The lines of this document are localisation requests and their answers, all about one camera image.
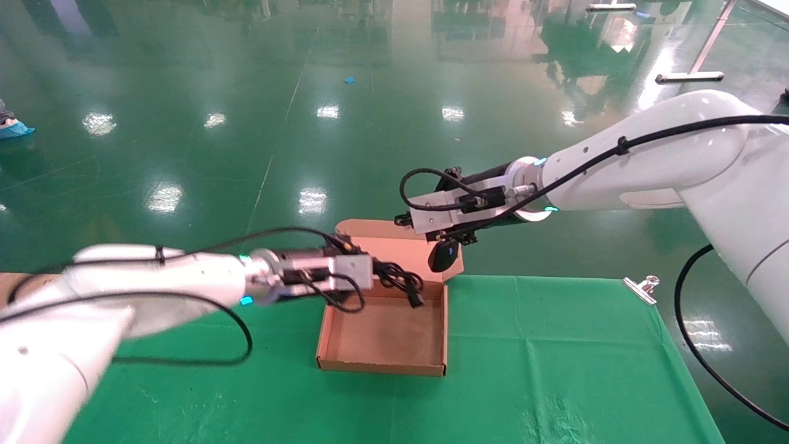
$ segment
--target green epoxy floor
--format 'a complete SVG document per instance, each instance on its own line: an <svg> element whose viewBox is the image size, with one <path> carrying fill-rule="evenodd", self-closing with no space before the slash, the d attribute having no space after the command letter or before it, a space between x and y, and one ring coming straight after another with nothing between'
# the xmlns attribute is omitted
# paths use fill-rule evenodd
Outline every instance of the green epoxy floor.
<svg viewBox="0 0 789 444"><path fill-rule="evenodd" d="M623 16L581 0L4 0L0 97L37 132L0 142L0 269L94 243L195 248L390 219L412 168L545 156L682 91L771 111L789 86L789 25L741 3L705 63L726 79L659 86L690 65L721 1ZM682 210L557 213L480 238L467 273L656 274L675 337L674 279L706 244ZM294 240L311 245L266 245ZM787 346L720 260L694 270L686 298L713 365L789 420ZM685 357L729 442L787 441Z"/></svg>

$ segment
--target blue object on floor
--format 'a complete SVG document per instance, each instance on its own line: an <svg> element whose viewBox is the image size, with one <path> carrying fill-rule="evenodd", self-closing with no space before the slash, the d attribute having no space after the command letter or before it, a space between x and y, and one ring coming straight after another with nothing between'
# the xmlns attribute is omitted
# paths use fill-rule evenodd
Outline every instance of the blue object on floor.
<svg viewBox="0 0 789 444"><path fill-rule="evenodd" d="M28 128L22 122L16 122L12 126L0 130L0 140L27 136L35 130L36 128Z"/></svg>

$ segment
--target box lid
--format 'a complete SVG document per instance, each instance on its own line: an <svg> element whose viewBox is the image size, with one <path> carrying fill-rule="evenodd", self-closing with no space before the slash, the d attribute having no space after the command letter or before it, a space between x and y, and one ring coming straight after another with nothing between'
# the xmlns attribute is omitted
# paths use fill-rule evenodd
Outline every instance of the box lid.
<svg viewBox="0 0 789 444"><path fill-rule="evenodd" d="M436 243L390 220L348 219L337 224L335 231L350 236L353 243L379 260L395 262L428 282L446 282L463 271L462 248L458 251L458 260L447 271L430 271L428 257Z"/></svg>

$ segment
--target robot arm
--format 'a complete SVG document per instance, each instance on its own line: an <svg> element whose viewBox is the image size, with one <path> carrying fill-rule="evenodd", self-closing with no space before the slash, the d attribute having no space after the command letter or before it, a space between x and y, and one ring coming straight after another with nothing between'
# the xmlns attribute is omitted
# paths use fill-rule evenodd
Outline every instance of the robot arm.
<svg viewBox="0 0 789 444"><path fill-rule="evenodd" d="M522 157L480 175L460 178L484 198L453 181L410 198L418 205L461 209L411 209L396 222L412 225L428 239L473 243L472 231L511 206L560 180L618 140L671 126L740 115L759 115L723 92L699 91L666 100L548 158ZM789 126L724 126L648 142L622 156L590 167L505 219L536 222L561 210L661 209L686 206L729 269L750 291L789 342ZM437 246L431 267L451 265L449 251Z"/></svg>
<svg viewBox="0 0 789 444"><path fill-rule="evenodd" d="M75 262L150 260L153 246L102 245L82 250ZM331 249L256 250L249 256L163 249L166 260L69 267L54 282L0 311L0 442L60 442L89 399L124 338L142 337L206 315L215 307L197 300L129 297L69 303L34 315L14 314L58 301L116 292L179 292L233 307L250 296L258 304L314 295L338 303L372 287L372 258ZM47 426L41 426L47 418Z"/></svg>

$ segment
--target open cardboard box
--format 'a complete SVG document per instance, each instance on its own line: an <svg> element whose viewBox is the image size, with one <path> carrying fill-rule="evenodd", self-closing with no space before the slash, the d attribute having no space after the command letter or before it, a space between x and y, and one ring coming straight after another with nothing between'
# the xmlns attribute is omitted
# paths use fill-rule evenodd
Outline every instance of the open cardboard box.
<svg viewBox="0 0 789 444"><path fill-rule="evenodd" d="M316 360L322 370L444 376L447 373L446 282L463 271L462 252L445 272L434 273L428 256L434 243L385 220L348 219L337 234L384 262L395 262L424 280L424 306L411 308L402 292L376 279L365 292L365 309L347 314L326 306Z"/></svg>

